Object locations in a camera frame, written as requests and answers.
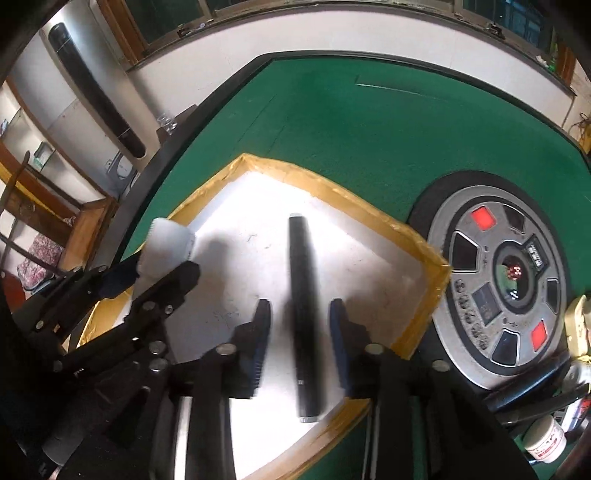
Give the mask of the black marker pen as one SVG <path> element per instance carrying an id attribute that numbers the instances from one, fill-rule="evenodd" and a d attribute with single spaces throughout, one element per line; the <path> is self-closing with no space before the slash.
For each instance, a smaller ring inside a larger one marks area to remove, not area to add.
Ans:
<path id="1" fill-rule="evenodd" d="M 294 365 L 297 409 L 301 421 L 311 423 L 322 413 L 317 347 L 317 292 L 308 222 L 303 216 L 288 219 L 290 248 L 290 305 L 293 309 Z"/>

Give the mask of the white pill bottle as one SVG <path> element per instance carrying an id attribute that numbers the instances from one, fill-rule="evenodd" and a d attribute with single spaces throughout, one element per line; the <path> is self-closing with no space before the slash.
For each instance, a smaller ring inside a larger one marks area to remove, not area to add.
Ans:
<path id="1" fill-rule="evenodd" d="M 133 285 L 132 299 L 137 299 L 181 263 L 190 260 L 194 243 L 195 235 L 190 228 L 165 218 L 154 219 L 139 252 L 138 278 Z"/>

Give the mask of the wooden chair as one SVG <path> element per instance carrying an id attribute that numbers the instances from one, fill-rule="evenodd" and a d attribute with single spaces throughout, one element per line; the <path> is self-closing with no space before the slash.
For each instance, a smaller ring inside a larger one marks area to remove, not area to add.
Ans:
<path id="1" fill-rule="evenodd" d="M 118 202 L 81 202 L 1 148 L 1 272 L 32 292 L 93 260 Z"/>

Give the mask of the yellow taped white tray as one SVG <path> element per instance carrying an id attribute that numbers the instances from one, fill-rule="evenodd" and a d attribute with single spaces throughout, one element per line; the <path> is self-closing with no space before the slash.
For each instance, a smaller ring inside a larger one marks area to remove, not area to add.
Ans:
<path id="1" fill-rule="evenodd" d="M 301 421 L 290 317 L 288 219 L 308 222 L 317 292 L 322 413 Z M 370 338 L 409 358 L 448 285 L 451 269 L 411 227 L 344 187 L 287 162 L 243 154 L 167 218 L 190 228 L 200 280 L 166 323 L 171 352 L 197 359 L 270 301 L 270 341 L 256 394 L 230 404 L 240 479 L 296 479 L 342 446 L 367 407 L 346 399 L 329 334 L 329 304 L 341 298 Z M 119 325 L 133 286 L 99 302 L 81 335 L 87 343 Z"/>

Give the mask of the round mahjong control panel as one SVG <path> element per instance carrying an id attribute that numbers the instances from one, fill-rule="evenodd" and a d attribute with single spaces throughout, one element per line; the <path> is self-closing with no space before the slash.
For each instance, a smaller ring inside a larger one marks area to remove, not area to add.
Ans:
<path id="1" fill-rule="evenodd" d="M 515 184 L 482 171 L 431 183 L 408 217 L 451 267 L 419 352 L 493 391 L 566 347 L 567 258 L 551 221 Z"/>

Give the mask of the white red-label jar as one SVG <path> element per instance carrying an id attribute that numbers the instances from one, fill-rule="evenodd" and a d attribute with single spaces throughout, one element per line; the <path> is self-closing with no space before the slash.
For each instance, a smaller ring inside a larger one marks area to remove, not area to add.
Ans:
<path id="1" fill-rule="evenodd" d="M 563 453 L 567 439 L 554 417 L 546 415 L 531 425 L 524 436 L 523 445 L 535 460 L 550 464 Z"/>

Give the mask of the black tall floor appliance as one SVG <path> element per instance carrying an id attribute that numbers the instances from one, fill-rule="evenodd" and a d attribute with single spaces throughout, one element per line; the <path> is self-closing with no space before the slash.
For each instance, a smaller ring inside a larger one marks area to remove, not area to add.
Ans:
<path id="1" fill-rule="evenodd" d="M 107 129 L 132 157 L 142 158 L 146 153 L 145 145 L 95 80 L 66 26 L 63 23 L 54 25 L 49 31 L 48 40 L 73 83 Z"/>

